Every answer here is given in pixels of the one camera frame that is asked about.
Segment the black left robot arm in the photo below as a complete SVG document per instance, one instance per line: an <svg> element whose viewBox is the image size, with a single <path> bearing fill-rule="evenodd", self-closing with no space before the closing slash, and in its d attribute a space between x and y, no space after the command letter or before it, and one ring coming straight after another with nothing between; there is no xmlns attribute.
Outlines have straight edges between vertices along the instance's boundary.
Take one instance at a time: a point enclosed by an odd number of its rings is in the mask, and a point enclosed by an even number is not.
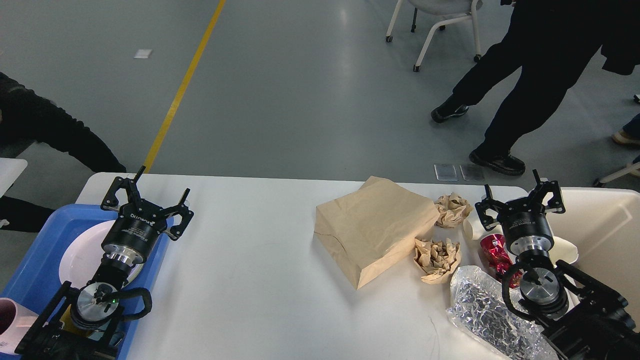
<svg viewBox="0 0 640 360"><path fill-rule="evenodd" d="M61 284L17 344L14 351L23 360L114 360L118 326L153 309L150 290L132 286L130 275L148 262L162 235L180 239L194 212L186 203L189 188L170 207L142 198L138 181L145 170L114 178L100 209L118 216L100 243L98 267L82 287Z"/></svg>

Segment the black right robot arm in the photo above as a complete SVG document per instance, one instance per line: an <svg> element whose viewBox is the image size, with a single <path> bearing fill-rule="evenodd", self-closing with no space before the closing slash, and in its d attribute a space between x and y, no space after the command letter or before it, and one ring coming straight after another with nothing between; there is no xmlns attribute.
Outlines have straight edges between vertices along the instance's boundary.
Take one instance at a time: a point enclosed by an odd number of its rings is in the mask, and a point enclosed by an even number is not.
<svg viewBox="0 0 640 360"><path fill-rule="evenodd" d="M561 360L637 360L636 322L628 301L617 291L565 260L553 262L553 232L547 214L564 214L557 181L533 171L528 196L501 202L488 184L475 209L482 227L502 228L508 253L515 257L502 276L506 308L542 326L542 336Z"/></svg>

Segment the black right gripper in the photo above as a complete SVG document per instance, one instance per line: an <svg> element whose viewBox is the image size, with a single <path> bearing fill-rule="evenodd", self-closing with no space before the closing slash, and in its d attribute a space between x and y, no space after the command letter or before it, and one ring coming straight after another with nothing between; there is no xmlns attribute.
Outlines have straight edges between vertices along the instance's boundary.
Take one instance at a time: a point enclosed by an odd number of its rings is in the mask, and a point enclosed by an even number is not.
<svg viewBox="0 0 640 360"><path fill-rule="evenodd" d="M506 248L515 256L530 250L549 252L554 246L554 239L546 214L566 212L562 189L557 180L542 178L537 169L533 169L532 173L535 187L526 199L503 203L493 198L491 187L485 184L485 195L475 203L480 225L486 231L500 225Z"/></svg>

